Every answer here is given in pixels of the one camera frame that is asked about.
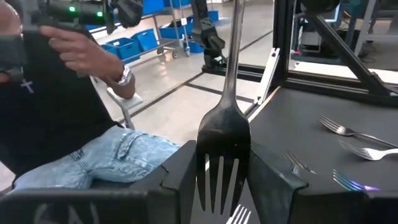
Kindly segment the person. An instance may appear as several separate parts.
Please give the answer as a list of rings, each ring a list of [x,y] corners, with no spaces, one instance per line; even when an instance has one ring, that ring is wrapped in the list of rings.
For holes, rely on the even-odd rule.
[[[15,175],[13,191],[135,182],[178,150],[114,121],[94,76],[66,67],[49,40],[40,30],[27,38],[23,79],[33,81],[33,94],[0,72],[0,162]]]

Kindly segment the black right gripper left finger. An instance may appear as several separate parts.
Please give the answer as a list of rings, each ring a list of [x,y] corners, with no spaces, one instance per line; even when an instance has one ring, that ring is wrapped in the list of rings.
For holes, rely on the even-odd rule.
[[[19,190],[0,198],[0,224],[190,224],[196,142],[133,184]]]

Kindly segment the iridescent rainbow fork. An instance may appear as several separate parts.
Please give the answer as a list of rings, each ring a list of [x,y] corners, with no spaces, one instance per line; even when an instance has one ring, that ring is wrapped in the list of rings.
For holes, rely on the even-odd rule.
[[[376,187],[361,185],[337,170],[333,171],[333,180],[349,191],[380,191],[380,189]]]

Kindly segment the white chair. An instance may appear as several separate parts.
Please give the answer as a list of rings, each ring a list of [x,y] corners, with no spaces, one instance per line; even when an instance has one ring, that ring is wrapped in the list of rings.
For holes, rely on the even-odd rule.
[[[108,96],[120,107],[122,114],[124,116],[124,124],[125,127],[129,129],[135,129],[133,122],[131,121],[131,115],[129,114],[129,110],[138,106],[143,102],[143,99],[135,93],[134,96],[130,99],[121,98],[112,88],[108,87],[106,90]]]

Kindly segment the person's forearm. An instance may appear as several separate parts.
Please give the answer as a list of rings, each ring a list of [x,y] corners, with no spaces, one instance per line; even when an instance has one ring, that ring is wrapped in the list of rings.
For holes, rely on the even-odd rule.
[[[115,92],[115,94],[117,94],[121,98],[130,99],[134,96],[134,94],[136,92],[136,87],[135,87],[136,79],[133,74],[133,77],[131,78],[131,81],[128,85],[118,86],[117,82],[120,80],[121,75],[123,74],[123,70],[124,70],[124,66],[117,72],[114,72],[114,73],[102,78],[102,81],[104,81],[108,87],[112,88],[113,91]]]

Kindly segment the person's hand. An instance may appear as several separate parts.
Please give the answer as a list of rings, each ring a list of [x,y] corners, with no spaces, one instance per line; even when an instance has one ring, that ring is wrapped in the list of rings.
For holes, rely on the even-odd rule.
[[[49,26],[42,26],[40,32],[50,39],[49,46],[60,53],[66,67],[106,81],[122,78],[122,61],[85,35]]]

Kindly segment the person's silver wristwatch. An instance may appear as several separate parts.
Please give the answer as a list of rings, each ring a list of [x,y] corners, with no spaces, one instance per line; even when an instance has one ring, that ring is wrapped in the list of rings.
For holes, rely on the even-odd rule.
[[[121,75],[120,80],[117,82],[118,86],[126,86],[130,83],[131,78],[133,77],[133,73],[129,66],[125,65],[123,74]]]

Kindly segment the metal shelf cart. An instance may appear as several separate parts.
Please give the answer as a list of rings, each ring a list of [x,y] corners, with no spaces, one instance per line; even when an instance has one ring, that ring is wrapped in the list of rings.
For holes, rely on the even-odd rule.
[[[143,30],[130,37],[110,40],[102,47],[119,57],[124,63],[140,59],[142,55],[155,51],[158,55],[167,52],[177,58],[191,50],[188,43],[193,23],[184,17],[183,9],[189,0],[144,0],[142,20],[152,19],[153,28]]]

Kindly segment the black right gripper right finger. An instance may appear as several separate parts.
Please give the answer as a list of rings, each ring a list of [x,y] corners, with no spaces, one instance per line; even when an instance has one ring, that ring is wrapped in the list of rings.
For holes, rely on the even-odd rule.
[[[348,190],[256,143],[248,185],[260,224],[398,224],[398,191]]]

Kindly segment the person's cross pendant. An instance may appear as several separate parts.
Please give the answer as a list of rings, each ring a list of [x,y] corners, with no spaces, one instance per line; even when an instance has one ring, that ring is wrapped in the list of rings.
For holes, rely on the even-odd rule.
[[[32,87],[33,81],[26,80],[25,78],[21,81],[20,86],[25,88],[30,94],[34,93],[34,89]]]

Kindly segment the white metal bracket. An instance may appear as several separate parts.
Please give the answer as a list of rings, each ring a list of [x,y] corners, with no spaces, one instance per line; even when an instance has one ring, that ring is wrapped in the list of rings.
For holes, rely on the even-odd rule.
[[[279,61],[279,53],[280,53],[280,48],[271,49],[269,58],[266,63],[266,67],[262,74],[259,88],[257,89],[256,98],[254,99],[254,103],[257,105],[261,105],[266,99],[269,88],[271,86],[272,78],[274,76],[275,68]]]

